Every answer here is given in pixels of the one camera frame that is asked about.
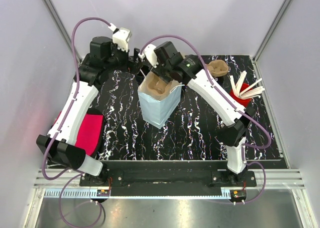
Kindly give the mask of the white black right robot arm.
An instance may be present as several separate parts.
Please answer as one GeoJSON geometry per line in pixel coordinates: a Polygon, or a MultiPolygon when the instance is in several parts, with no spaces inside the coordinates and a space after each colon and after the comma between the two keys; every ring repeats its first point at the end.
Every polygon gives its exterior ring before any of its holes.
{"type": "Polygon", "coordinates": [[[227,180],[233,186],[244,182],[243,145],[252,115],[213,79],[198,53],[184,57],[167,41],[159,46],[148,45],[144,54],[152,72],[164,82],[177,81],[191,88],[216,111],[224,123],[219,135],[227,150],[227,180]]]}

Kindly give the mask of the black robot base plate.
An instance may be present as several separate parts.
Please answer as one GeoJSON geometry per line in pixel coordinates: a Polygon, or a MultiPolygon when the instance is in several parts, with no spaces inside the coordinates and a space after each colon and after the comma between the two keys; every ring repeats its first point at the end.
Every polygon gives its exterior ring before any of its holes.
{"type": "Polygon", "coordinates": [[[256,187],[247,168],[240,174],[227,169],[226,161],[104,161],[99,177],[85,175],[80,186],[111,185],[112,197],[210,198],[224,196],[222,188],[256,187]]]}

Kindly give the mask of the light blue paper bag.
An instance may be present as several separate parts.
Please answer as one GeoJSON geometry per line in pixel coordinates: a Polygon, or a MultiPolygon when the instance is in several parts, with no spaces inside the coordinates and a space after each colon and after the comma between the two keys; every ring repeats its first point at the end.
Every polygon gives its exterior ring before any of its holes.
{"type": "Polygon", "coordinates": [[[169,93],[159,98],[146,93],[146,77],[138,87],[138,99],[143,120],[158,129],[164,126],[181,100],[183,85],[176,80],[171,82],[169,93]]]}

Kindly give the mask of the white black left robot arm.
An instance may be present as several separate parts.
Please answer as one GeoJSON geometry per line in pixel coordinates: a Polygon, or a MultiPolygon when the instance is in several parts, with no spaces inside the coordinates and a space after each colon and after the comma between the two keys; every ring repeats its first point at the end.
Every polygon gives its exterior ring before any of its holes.
{"type": "Polygon", "coordinates": [[[98,186],[104,185],[108,174],[103,164],[76,146],[81,124],[90,104],[114,70],[137,74],[143,66],[138,60],[139,49],[129,56],[129,38],[94,37],[89,53],[76,66],[70,95],[56,122],[47,135],[39,135],[36,144],[47,161],[90,175],[98,186]]]}

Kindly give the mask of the brown cardboard cup carrier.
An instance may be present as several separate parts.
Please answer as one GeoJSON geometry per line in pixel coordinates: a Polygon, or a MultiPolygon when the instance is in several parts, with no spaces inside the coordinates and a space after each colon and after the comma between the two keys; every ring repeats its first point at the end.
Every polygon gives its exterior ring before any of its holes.
{"type": "Polygon", "coordinates": [[[166,83],[153,72],[149,72],[145,80],[146,93],[159,98],[169,93],[172,82],[166,83]]]}

